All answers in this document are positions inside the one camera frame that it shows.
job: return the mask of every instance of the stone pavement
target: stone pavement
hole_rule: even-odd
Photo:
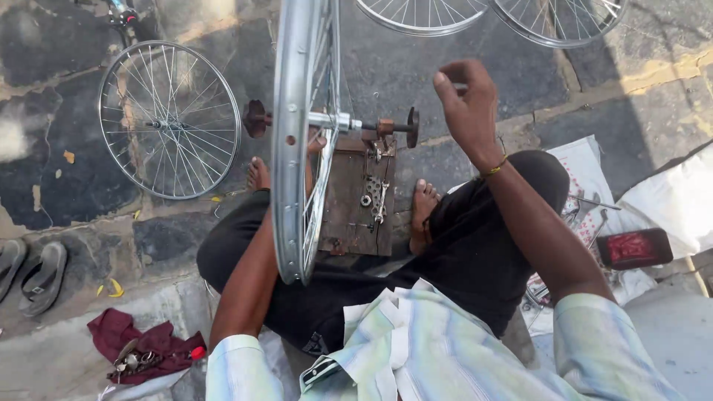
[[[402,240],[417,178],[446,191],[473,176],[431,85],[433,72],[452,60],[478,58],[491,72],[500,96],[498,132],[509,153],[595,134],[615,198],[712,139],[708,1],[631,1],[604,41],[567,51],[526,41],[493,13],[458,34],[423,39],[378,27],[351,1],[343,3],[345,111],[367,121],[405,120],[412,106],[421,111],[420,145],[399,150]],[[224,71],[239,105],[251,98],[272,103],[278,0],[133,4],[160,38],[187,44]],[[233,169],[211,194],[173,201],[140,191],[109,157],[96,117],[103,69],[121,49],[106,12],[72,0],[0,4],[0,238],[23,236],[30,258],[51,240],[69,251],[63,290],[49,312],[33,320],[19,315],[15,284],[0,304],[0,341],[104,308],[107,299],[95,293],[109,278],[131,298],[167,279],[195,276],[200,241],[247,195],[250,157],[270,159],[269,134],[244,135]],[[76,154],[74,164],[65,150]],[[218,210],[212,196],[222,197]]]

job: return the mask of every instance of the red bottle cap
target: red bottle cap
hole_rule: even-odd
[[[192,360],[199,360],[202,359],[204,356],[205,348],[203,347],[195,348],[193,351],[190,352],[190,359]]]

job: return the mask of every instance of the sandal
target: sandal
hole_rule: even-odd
[[[22,261],[27,255],[27,245],[25,241],[18,238],[16,240],[8,240],[2,247],[0,253],[0,302],[7,295],[12,280],[15,274],[20,270]]]
[[[48,310],[57,299],[67,265],[67,250],[59,242],[45,245],[40,261],[22,279],[20,312],[32,318]]]

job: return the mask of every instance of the man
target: man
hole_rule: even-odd
[[[307,287],[278,280],[269,176],[253,158],[255,192],[198,253],[201,275],[222,293],[207,400],[282,399],[257,342],[263,324],[321,355],[300,376],[301,400],[682,400],[560,219],[564,168],[540,151],[505,157],[496,144],[496,87],[482,64],[444,66],[434,86],[480,178],[442,199],[416,183],[416,257],[388,277],[317,264]],[[497,340],[533,271],[556,304],[559,376],[525,369]]]

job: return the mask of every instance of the dry leaf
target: dry leaf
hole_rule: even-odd
[[[119,298],[120,296],[124,295],[124,289],[121,287],[121,285],[119,285],[119,283],[117,283],[117,281],[113,278],[110,278],[109,280],[114,286],[114,294],[109,294],[109,296],[112,298]]]
[[[64,151],[64,158],[67,159],[69,164],[74,164],[74,153],[70,151]]]

